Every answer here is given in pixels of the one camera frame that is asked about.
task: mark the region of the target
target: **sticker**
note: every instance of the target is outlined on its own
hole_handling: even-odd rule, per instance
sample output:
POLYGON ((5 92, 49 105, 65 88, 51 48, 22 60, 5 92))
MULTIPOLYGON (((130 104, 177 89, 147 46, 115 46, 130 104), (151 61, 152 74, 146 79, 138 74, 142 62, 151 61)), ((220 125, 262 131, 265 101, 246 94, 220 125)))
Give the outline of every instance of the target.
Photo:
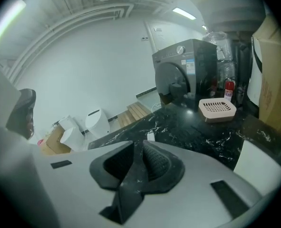
POLYGON ((187 74, 195 74, 195 64, 194 59, 188 59, 186 61, 187 64, 187 74))

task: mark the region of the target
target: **fluorescent light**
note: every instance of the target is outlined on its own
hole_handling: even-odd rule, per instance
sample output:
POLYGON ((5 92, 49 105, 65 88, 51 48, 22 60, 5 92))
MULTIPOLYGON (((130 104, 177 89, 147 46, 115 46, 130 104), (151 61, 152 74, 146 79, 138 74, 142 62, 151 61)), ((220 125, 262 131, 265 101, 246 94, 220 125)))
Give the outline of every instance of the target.
POLYGON ((14 20, 14 18, 25 8, 26 4, 22 0, 17 0, 11 8, 5 13, 4 17, 0 21, 0 37, 8 27, 8 25, 14 20))
POLYGON ((180 8, 173 9, 173 12, 179 13, 179 14, 181 14, 181 15, 183 15, 183 16, 185 16, 185 17, 191 19, 191 20, 196 19, 196 17, 194 17, 193 15, 187 13, 186 11, 183 11, 183 10, 180 9, 180 8))

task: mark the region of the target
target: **red fire extinguisher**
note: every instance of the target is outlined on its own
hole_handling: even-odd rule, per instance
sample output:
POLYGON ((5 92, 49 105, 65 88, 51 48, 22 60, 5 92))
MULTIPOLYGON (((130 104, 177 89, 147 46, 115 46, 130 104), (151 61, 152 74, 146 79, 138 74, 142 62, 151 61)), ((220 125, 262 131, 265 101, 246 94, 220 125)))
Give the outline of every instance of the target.
POLYGON ((233 91, 234 91, 234 82, 226 81, 224 98, 231 102, 233 91))

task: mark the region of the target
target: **black marble countertop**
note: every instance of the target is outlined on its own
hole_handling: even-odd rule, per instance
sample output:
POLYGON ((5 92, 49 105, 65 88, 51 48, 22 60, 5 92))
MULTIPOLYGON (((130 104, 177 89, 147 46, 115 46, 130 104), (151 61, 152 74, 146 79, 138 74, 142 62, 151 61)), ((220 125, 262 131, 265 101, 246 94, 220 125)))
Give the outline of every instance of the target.
POLYGON ((234 169, 244 140, 252 142, 281 165, 281 135, 252 115, 237 111, 234 119, 207 123, 198 114, 198 101, 177 99, 137 122, 91 142, 88 149, 121 141, 140 145, 153 132, 155 141, 207 154, 234 169))

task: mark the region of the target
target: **wooden floor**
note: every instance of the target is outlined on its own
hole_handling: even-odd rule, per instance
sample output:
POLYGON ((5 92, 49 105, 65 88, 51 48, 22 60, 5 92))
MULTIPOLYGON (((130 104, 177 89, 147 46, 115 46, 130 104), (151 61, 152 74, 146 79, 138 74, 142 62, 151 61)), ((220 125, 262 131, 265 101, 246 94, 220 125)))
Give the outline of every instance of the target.
POLYGON ((135 102, 127 107, 127 111, 118 115, 120 127, 128 126, 150 113, 151 112, 140 102, 135 102))

